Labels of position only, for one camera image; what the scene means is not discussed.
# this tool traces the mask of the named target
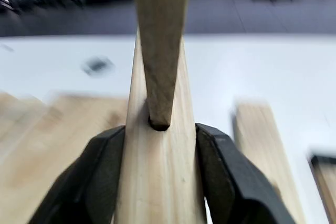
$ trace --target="light wood plank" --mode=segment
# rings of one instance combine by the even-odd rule
[[[149,113],[157,127],[170,125],[187,0],[135,0]]]
[[[42,102],[35,98],[11,99],[0,113],[0,163],[13,151],[46,112]]]
[[[191,95],[181,44],[171,126],[148,124],[146,83],[137,36],[114,223],[205,223]]]
[[[327,212],[329,223],[336,223],[336,159],[334,163],[317,163],[313,167],[314,177]]]
[[[305,223],[296,186],[271,108],[240,104],[237,108],[236,143],[280,191],[280,196],[297,224]]]
[[[27,223],[88,141],[125,123],[126,109],[126,99],[60,97],[0,164],[0,223]]]

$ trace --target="gray floor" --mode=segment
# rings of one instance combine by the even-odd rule
[[[133,1],[100,6],[42,9],[0,15],[0,36],[134,34]],[[189,34],[336,34],[335,0],[190,0]]]

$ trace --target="black clamp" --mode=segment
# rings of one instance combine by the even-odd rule
[[[102,132],[55,181],[29,224],[110,224],[125,128]],[[212,221],[294,224],[272,185],[216,128],[196,124],[196,149]]]

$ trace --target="wooden dowel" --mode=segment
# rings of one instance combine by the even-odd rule
[[[181,44],[171,126],[152,129],[137,36],[114,224],[206,223],[187,80]]]
[[[187,0],[135,0],[152,126],[171,121]]]

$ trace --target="white tabletop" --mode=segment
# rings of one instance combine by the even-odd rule
[[[307,159],[336,156],[336,37],[185,36],[196,122],[233,136],[239,101],[272,107],[308,224],[328,220]],[[57,92],[128,97],[134,36],[66,36],[0,40],[0,90],[50,102]],[[114,68],[83,70],[95,56]]]

